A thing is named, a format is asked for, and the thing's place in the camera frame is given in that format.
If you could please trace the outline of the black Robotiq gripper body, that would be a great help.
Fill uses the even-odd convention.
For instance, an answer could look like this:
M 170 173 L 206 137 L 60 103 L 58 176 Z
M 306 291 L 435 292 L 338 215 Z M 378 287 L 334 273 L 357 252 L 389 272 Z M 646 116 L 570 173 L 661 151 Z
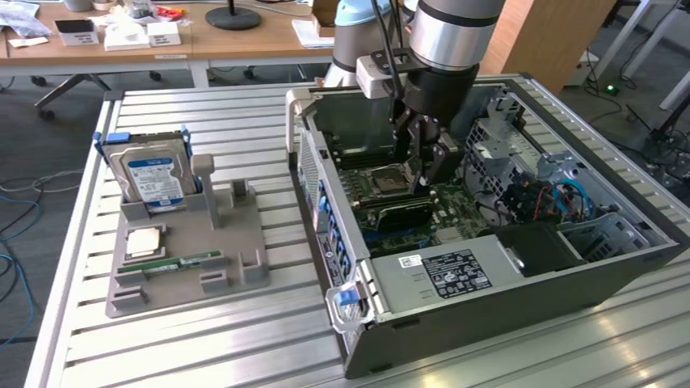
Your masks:
M 479 64 L 461 71 L 435 68 L 407 75 L 403 103 L 414 112 L 450 124 L 463 107 L 479 73 Z

